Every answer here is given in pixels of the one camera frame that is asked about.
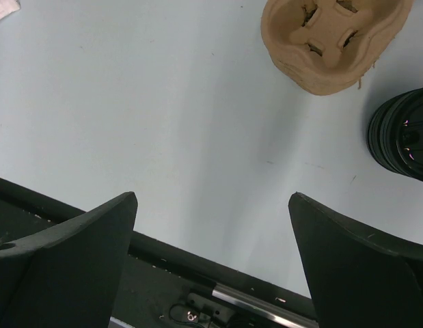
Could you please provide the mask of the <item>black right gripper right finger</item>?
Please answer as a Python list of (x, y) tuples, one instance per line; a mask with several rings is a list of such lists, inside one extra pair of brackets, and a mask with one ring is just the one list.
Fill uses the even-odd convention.
[(302, 193), (288, 209), (320, 327), (423, 327), (423, 245)]

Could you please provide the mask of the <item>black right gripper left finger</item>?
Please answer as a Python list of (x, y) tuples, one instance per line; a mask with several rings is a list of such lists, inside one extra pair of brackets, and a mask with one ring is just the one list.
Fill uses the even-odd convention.
[(0, 245), (0, 327), (108, 327), (136, 213), (126, 192)]

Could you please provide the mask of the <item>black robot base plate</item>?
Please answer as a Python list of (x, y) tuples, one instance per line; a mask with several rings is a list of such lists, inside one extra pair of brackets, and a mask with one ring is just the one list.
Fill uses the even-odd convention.
[[(0, 178), (0, 245), (82, 210)], [(131, 327), (316, 327), (312, 301), (134, 232), (113, 309)]]

